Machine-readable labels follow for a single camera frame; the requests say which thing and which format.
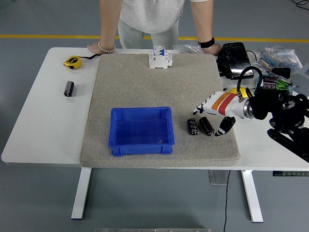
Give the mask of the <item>robot right hand white shell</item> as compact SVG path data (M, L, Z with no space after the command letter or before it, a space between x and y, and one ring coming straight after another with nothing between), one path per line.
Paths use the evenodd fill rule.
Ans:
M224 116L215 136L227 134L234 126L235 116L249 118L249 98L241 94L217 91L211 94L193 111L193 115L206 112L211 115Z

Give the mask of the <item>person's right hand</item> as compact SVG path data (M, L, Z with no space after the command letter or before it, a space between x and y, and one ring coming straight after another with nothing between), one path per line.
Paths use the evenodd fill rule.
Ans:
M112 48L112 49L102 48L100 46L99 42L87 45L87 49L89 51L91 51L92 53L99 54L99 55L101 55L101 54L112 54L115 51L115 47Z

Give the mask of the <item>person's left hand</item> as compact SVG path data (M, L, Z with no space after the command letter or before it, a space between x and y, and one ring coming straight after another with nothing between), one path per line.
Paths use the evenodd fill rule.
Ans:
M211 54L214 56L219 55L221 49L222 49L222 46L218 43L214 43L212 46L207 47L207 48L202 48L205 54Z

